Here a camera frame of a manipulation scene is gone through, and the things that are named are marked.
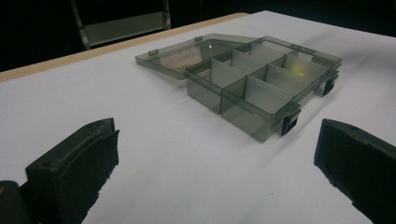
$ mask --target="wooden table edge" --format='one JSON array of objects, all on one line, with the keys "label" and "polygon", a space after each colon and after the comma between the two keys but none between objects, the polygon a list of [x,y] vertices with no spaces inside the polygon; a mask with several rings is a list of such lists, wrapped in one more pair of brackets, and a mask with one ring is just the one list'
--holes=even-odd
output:
[{"label": "wooden table edge", "polygon": [[107,54],[110,52],[114,52],[114,51],[117,51],[120,49],[126,49],[129,47],[145,44],[150,41],[158,40],[161,38],[166,38],[166,37],[173,36],[173,35],[183,34],[188,31],[196,30],[196,29],[203,28],[203,27],[213,25],[213,24],[217,24],[220,22],[234,20],[234,19],[237,19],[240,17],[244,17],[246,15],[248,15],[248,14],[243,13],[243,12],[234,13],[231,15],[218,17],[218,18],[215,18],[212,20],[200,21],[200,22],[197,22],[194,24],[178,27],[175,29],[159,32],[156,34],[145,35],[145,36],[141,36],[141,37],[138,37],[135,39],[126,40],[126,41],[116,43],[113,45],[104,46],[99,49],[90,49],[87,51],[82,51],[80,53],[67,55],[67,56],[64,56],[61,58],[52,59],[52,60],[45,61],[42,63],[34,63],[34,64],[27,65],[24,67],[11,69],[11,70],[0,73],[0,82],[8,81],[8,80],[15,79],[18,77],[29,76],[34,73],[50,70],[52,68],[68,65],[70,63],[76,63],[79,61],[87,60],[87,59],[90,59],[90,58],[93,58],[96,56],[100,56],[103,54]]}]

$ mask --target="plastic organizer box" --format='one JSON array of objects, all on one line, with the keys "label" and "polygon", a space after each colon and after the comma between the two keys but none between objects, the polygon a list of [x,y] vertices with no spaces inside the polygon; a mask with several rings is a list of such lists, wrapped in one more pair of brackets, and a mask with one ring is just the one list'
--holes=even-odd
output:
[{"label": "plastic organizer box", "polygon": [[341,58],[265,36],[195,37],[136,56],[138,64],[178,79],[188,95],[264,142],[293,128],[315,93],[326,95]]}]

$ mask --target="dark background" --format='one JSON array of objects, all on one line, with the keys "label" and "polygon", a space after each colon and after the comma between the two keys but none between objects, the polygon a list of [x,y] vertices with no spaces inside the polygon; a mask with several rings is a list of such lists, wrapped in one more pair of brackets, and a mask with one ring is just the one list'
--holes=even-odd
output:
[{"label": "dark background", "polygon": [[[84,25],[163,10],[163,0],[76,0],[76,5]],[[169,8],[172,28],[270,10],[396,37],[393,0],[169,0]],[[0,27],[0,71],[84,50],[69,0],[0,0]]]}]

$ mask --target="table surface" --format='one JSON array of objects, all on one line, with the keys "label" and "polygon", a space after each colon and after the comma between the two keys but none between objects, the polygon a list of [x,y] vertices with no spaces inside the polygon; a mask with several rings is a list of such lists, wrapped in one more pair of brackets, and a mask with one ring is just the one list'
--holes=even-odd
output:
[{"label": "table surface", "polygon": [[[323,119],[396,145],[396,39],[269,11],[238,15],[64,66],[0,74],[7,80],[0,83],[0,179],[24,183],[30,162],[84,124],[111,117],[120,165],[83,223],[371,223],[313,160]],[[259,143],[190,98],[185,80],[134,60],[211,33],[270,35],[339,56],[340,77],[303,108],[290,133]]]}]

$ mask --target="transparent storage box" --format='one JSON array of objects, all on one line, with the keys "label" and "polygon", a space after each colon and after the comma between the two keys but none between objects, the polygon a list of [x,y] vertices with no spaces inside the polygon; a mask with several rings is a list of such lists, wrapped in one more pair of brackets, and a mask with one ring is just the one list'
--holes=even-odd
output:
[{"label": "transparent storage box", "polygon": [[332,89],[341,66],[341,58],[271,36],[231,35],[197,37],[136,61],[186,77],[190,97],[261,142],[293,128],[313,92]]}]

